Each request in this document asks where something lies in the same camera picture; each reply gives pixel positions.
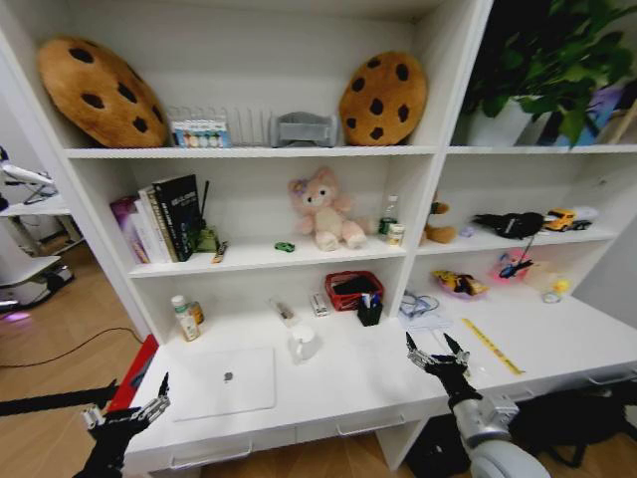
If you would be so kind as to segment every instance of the stuffed animal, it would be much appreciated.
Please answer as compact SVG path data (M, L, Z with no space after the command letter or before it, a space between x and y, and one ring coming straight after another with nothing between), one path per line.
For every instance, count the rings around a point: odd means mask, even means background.
M302 234L314 232L319 249L333 251L339 247L341 239L351 249L366 243L362 228L344 216L351 209L351 199L340 193L330 168L320 168L311 179L290 181L288 191L292 205L303 215L298 231Z
M418 60L399 52L376 55L356 70L340 99L345 139L355 145L396 144L416 127L426 102Z
M168 129L150 86L108 48L59 37L38 53L44 86L56 107L108 147L157 147Z
M438 202L438 192L434 195L434 202L431 204L430 217L431 214L444 214L449 210L449 204L445 202ZM420 243L423 244L427 239L434 242L439 242L441 244L449 244L456 237L456 228L452 226L445 227L434 227L429 224L429 219L427 219L427 224L425 224L425 230L420 238Z

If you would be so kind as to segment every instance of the robotic hand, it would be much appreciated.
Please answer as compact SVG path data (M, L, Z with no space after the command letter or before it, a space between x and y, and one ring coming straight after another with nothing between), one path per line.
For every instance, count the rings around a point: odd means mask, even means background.
M102 416L94 405L84 412L89 433L96 445L84 469L74 478L120 478L123 455L134 435L145 430L170 405L168 399L168 373L165 375L157 398L143 408L129 408L109 412Z
M447 334L444 336L453 354L430 356L418 350L407 333L407 357L437 376L445 387L472 461L473 478L549 478L534 457L510 442L509 423L518 407L507 398L484 398L477 393L465 379L469 353Z

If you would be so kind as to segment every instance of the label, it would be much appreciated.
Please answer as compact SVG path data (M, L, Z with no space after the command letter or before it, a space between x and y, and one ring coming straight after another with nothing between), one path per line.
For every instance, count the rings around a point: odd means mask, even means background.
M177 319L179 320L179 325L181 326L181 331L186 341L191 342L199 337L199 328L190 314L179 314Z
M393 217L382 217L378 223L378 234L386 235L389 232L390 224L398 224L398 219Z
M197 301L191 302L188 306L188 313L194 318L195 323L200 326L203 323L203 311Z

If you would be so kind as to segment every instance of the purple light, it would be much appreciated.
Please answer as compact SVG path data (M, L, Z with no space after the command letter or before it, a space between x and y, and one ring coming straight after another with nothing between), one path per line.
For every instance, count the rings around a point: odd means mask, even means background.
M4 320L7 322L18 322L29 319L30 317L31 315L28 312L14 312L13 314L5 316Z

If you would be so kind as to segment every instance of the desk surface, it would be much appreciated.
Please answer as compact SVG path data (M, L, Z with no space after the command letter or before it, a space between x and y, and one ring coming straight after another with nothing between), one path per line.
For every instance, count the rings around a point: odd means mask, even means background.
M0 217L13 216L67 216L71 215L71 210L60 194L49 197L44 201L34 202L33 204L11 204L5 210L0 211Z
M539 293L525 285L494 288L476 302L438 296L442 311L454 320L447 332L471 352L471 383L478 390L637 361L637 330L572 297L559 304L544 304ZM293 365L286 349L287 330L276 317L267 312L241 313L232 307L221 304L214 314L208 314L202 337L193 343L186 343L175 332L159 348L133 404L150 401L167 371L176 368L176 363L188 363L201 351L274 347L276 406L181 423L173 422L169 407L132 439L129 457L195 440L446 396L436 378L406 358L405 335L395 318L383 318L380 325L363 328L353 313L332 313L321 319L304 314L323 346L307 363ZM514 375L506 368L462 323L464 317L526 372ZM438 332L412 336L422 350L445 351ZM170 396L187 399L191 392L171 388Z

